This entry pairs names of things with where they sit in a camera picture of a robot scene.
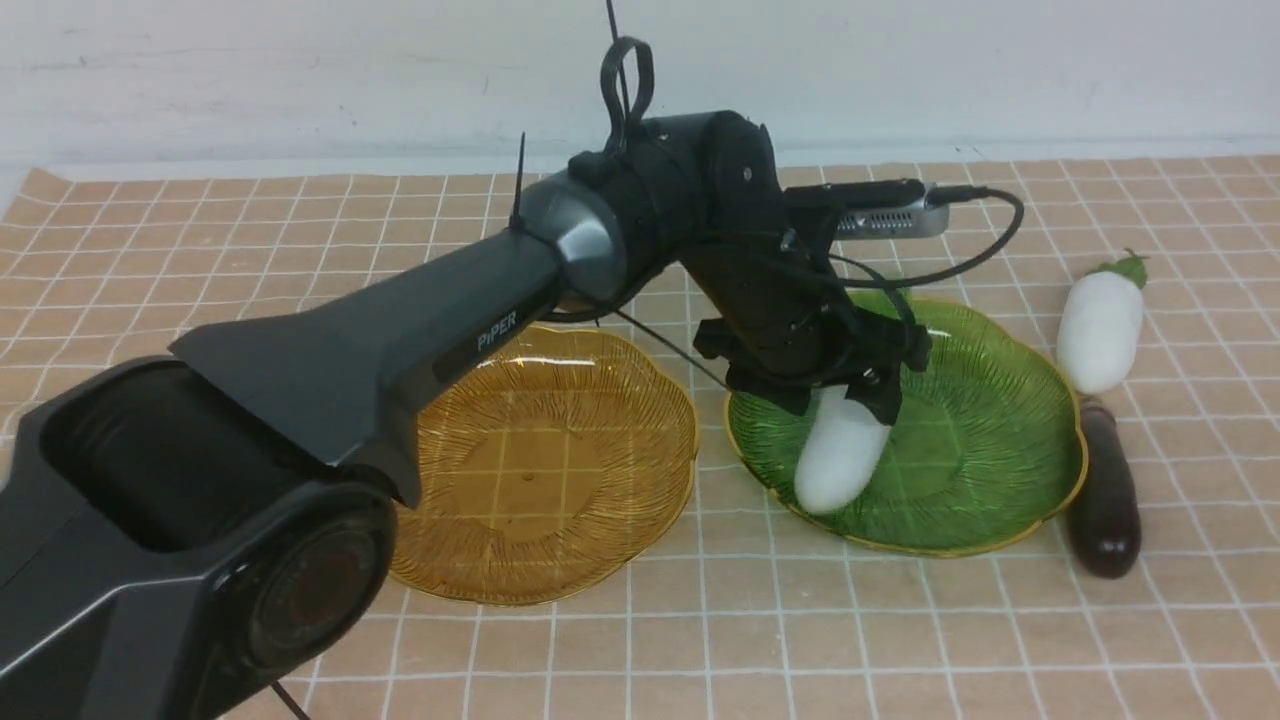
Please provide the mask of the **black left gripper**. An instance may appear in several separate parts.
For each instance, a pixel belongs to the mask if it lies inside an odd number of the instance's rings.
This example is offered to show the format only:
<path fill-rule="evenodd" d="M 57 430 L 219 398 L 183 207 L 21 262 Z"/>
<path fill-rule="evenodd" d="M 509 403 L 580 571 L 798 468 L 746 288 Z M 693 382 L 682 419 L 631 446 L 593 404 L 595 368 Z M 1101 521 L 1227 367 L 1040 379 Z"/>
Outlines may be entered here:
<path fill-rule="evenodd" d="M 722 359 L 723 384 L 792 416 L 809 409 L 812 388 L 847 383 L 847 398 L 883 427 L 902 406 L 900 370 L 924 372 L 932 338 L 902 282 L 854 263 L 861 286 L 879 292 L 892 314 L 855 304 L 854 283 L 820 256 L 782 241 L 696 240 L 680 251 L 684 269 L 718 315 L 700 322 L 694 348 Z"/>

